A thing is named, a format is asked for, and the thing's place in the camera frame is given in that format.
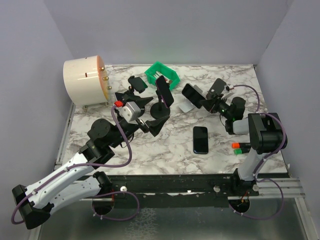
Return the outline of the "black phone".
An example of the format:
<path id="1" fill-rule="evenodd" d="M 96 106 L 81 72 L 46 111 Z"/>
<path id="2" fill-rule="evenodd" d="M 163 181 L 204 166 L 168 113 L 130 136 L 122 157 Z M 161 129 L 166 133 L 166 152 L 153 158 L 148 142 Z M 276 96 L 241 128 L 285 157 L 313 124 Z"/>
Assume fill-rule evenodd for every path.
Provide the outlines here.
<path id="1" fill-rule="evenodd" d="M 195 154 L 208 154 L 208 129 L 204 126 L 193 128 L 193 152 Z"/>

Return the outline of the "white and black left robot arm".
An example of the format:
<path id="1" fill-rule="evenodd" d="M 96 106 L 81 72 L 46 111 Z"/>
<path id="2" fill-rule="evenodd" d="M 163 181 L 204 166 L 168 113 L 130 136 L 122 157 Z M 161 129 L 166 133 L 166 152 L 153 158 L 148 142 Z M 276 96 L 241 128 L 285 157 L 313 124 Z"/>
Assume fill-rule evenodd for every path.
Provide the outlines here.
<path id="1" fill-rule="evenodd" d="M 129 138 L 137 130 L 154 137 L 160 133 L 169 114 L 152 121 L 140 119 L 142 108 L 151 100 L 134 95 L 116 101 L 110 110 L 114 123 L 104 118 L 94 121 L 87 133 L 89 140 L 67 163 L 33 184 L 15 186 L 12 224 L 25 224 L 32 230 L 77 200 L 113 195 L 108 176 L 97 169 L 129 165 L 133 158 Z"/>

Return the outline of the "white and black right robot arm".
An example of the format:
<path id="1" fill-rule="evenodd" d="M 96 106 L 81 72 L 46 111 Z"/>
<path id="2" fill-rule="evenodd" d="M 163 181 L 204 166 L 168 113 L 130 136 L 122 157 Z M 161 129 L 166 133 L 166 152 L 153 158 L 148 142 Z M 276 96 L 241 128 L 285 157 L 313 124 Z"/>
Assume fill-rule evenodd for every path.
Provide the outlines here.
<path id="1" fill-rule="evenodd" d="M 275 112 L 249 113 L 243 118 L 246 101 L 241 97 L 234 97 L 231 104 L 227 104 L 221 95 L 215 94 L 199 103 L 208 112 L 226 118 L 225 130 L 230 135 L 249 135 L 249 153 L 230 177 L 230 191 L 240 196 L 253 187 L 267 159 L 287 146 L 285 128 Z"/>

